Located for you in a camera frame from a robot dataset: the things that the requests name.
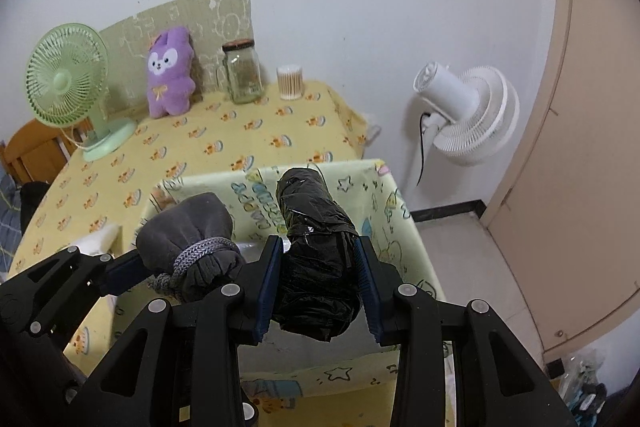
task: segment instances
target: black baseboard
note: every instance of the black baseboard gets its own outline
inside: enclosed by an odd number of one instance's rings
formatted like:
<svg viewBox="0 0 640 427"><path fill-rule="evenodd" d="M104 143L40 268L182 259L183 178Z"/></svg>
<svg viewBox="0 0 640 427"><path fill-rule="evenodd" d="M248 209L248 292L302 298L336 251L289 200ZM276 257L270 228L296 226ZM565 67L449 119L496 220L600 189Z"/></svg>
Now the black baseboard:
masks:
<svg viewBox="0 0 640 427"><path fill-rule="evenodd" d="M440 219L441 217L455 216L456 214L476 213L478 218L482 217L486 205L481 200L463 201L463 203L446 204L444 206L436 206L434 208L425 208L424 210L414 210L411 217L416 223L420 221L430 221L431 219Z"/></svg>

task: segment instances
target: purple plush toy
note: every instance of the purple plush toy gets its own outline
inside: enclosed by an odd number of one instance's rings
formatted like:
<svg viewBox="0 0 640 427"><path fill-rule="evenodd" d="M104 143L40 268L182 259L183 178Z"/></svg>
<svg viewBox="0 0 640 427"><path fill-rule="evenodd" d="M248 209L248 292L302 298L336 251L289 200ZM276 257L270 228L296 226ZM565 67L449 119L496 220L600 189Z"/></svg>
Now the purple plush toy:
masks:
<svg viewBox="0 0 640 427"><path fill-rule="evenodd" d="M189 44L189 30L176 26L162 32L149 50L147 61L146 98L149 114L160 118L189 110L189 97L196 84L189 76L193 49Z"/></svg>

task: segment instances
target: jar lid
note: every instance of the jar lid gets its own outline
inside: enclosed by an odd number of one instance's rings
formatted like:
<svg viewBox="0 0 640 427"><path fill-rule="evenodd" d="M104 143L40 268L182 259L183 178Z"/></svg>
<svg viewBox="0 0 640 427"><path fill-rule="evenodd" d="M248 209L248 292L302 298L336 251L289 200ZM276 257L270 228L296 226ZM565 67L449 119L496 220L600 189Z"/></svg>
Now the jar lid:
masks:
<svg viewBox="0 0 640 427"><path fill-rule="evenodd" d="M244 50L245 48L253 48L255 41L253 39L238 39L237 41L226 42L222 44L222 51L232 52L235 50Z"/></svg>

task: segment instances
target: blue plaid fabric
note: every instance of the blue plaid fabric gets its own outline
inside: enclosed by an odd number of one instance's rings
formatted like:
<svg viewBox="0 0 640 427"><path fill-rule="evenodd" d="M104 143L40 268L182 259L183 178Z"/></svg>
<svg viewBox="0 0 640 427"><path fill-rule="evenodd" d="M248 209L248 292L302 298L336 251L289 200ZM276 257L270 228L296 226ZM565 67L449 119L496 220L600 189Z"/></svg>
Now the blue plaid fabric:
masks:
<svg viewBox="0 0 640 427"><path fill-rule="evenodd" d="M20 191L0 166L0 272L8 272L20 245Z"/></svg>

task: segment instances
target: desk fan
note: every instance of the desk fan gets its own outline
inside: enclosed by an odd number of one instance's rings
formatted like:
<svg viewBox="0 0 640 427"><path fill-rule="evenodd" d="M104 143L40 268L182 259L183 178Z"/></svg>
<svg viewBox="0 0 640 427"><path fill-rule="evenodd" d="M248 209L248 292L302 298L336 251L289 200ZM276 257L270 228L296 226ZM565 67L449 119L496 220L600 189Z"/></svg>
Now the desk fan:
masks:
<svg viewBox="0 0 640 427"><path fill-rule="evenodd" d="M431 145L457 165L477 165L504 147L518 123L518 94L490 66L471 68L457 77L429 62L415 77L414 91L427 105L420 117L420 176L415 162L412 168L412 179L417 177L418 183Z"/></svg>
<svg viewBox="0 0 640 427"><path fill-rule="evenodd" d="M113 152L135 131L129 118L107 122L99 101L106 92L107 49L100 35L83 24L50 30L36 45L25 78L35 116L51 127L70 127L89 118L94 128L84 143L86 161Z"/></svg>

